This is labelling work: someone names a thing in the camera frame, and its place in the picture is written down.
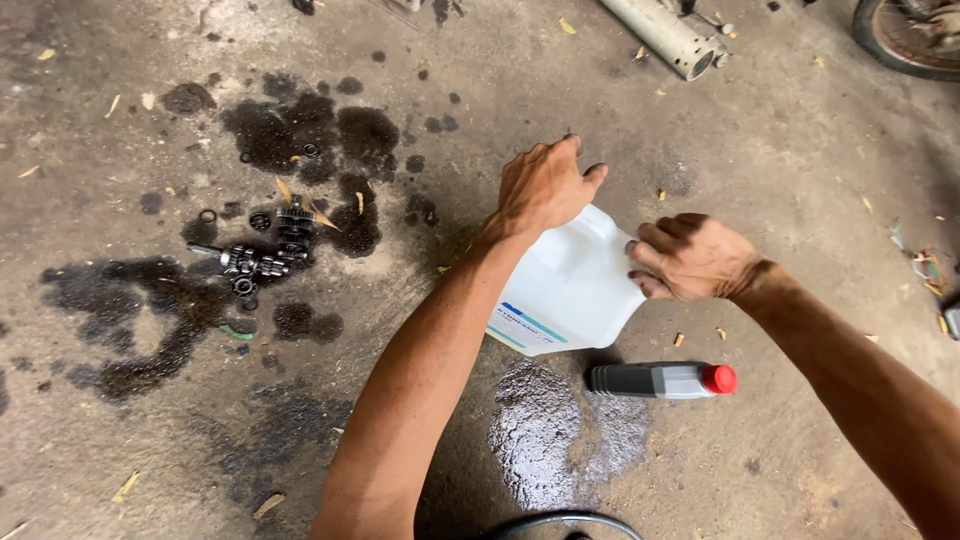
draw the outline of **forearm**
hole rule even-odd
[[[433,450],[467,383],[490,313],[536,239],[492,217],[396,332],[350,416],[309,537],[372,538],[378,530],[391,538],[412,535]],[[404,523],[385,523],[395,519]]]
[[[763,264],[732,300],[809,380],[921,534],[960,537],[960,411],[776,264]]]

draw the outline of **jug label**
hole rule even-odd
[[[526,349],[535,344],[553,345],[567,342],[558,333],[506,302],[493,309],[487,330],[517,345],[520,349]]]

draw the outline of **white plastic jug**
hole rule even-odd
[[[631,238],[594,205],[520,259],[487,333],[526,356],[611,345],[646,298],[627,278]]]

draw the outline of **motorcycle tire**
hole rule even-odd
[[[912,54],[910,51],[896,51],[878,36],[879,28],[875,26],[874,15],[886,0],[860,0],[853,12],[853,40],[864,51],[885,67],[899,71],[906,75],[960,83],[960,60],[938,59],[922,54]]]

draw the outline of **hand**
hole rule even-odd
[[[627,255],[652,272],[629,274],[647,298],[734,298],[750,286],[763,257],[746,238],[702,213],[644,223]]]
[[[551,145],[539,143],[504,165],[497,213],[536,233],[577,217],[608,170],[597,163],[581,176],[577,156],[582,153],[580,137],[570,134]]]

